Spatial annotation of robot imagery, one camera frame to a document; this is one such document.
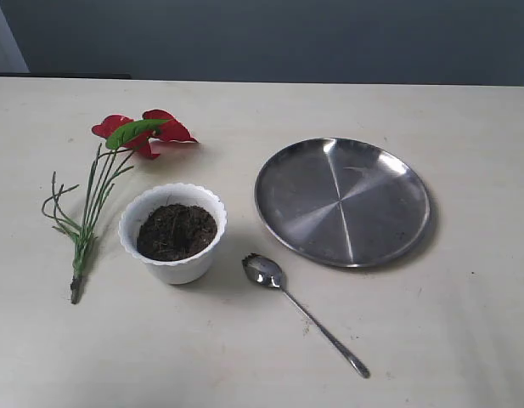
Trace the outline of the dark potting soil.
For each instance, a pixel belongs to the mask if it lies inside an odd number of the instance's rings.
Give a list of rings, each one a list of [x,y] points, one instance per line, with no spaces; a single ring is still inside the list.
[[[136,245],[146,258],[175,262],[203,251],[216,234],[216,221],[204,208],[170,204],[149,215],[139,230]]]

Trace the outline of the stainless steel spoon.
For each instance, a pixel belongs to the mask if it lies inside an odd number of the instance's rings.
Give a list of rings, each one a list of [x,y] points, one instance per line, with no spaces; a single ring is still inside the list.
[[[276,262],[263,255],[251,253],[241,260],[241,264],[251,282],[282,292],[319,329],[360,377],[371,378],[369,368],[290,292],[285,272]]]

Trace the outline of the artificial red anthurium plant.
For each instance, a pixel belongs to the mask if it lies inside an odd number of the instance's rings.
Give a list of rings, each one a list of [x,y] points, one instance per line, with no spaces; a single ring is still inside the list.
[[[79,303],[82,298],[88,259],[97,240],[99,216],[116,179],[132,170],[128,164],[130,159],[135,155],[148,160],[157,158],[159,155],[151,147],[153,140],[165,144],[198,142],[171,113],[157,109],[145,111],[138,120],[118,114],[107,116],[93,125],[91,132],[105,142],[97,147],[88,170],[82,216],[75,220],[60,205],[63,196],[78,186],[66,188],[63,184],[57,184],[55,175],[51,179],[50,197],[41,207],[42,215],[54,221],[53,229],[69,238],[74,247],[70,282],[70,302],[73,304]]]

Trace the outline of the white scalloped flower pot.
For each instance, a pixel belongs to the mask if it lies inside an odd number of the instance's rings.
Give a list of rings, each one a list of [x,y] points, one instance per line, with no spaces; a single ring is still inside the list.
[[[202,251],[189,258],[164,262],[145,257],[137,249],[139,231],[149,215],[165,204],[202,207],[216,222],[215,237]],[[150,273],[168,285],[182,285],[199,279],[211,267],[226,226],[227,212],[218,195],[199,185],[173,183],[156,186],[135,197],[121,215],[118,235],[125,251],[144,264]]]

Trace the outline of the round stainless steel plate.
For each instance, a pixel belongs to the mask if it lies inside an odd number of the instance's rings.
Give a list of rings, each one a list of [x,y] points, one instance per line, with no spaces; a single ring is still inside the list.
[[[257,212],[285,247],[337,268],[387,264],[412,251],[431,221],[421,177],[398,157],[353,139],[291,144],[256,177]]]

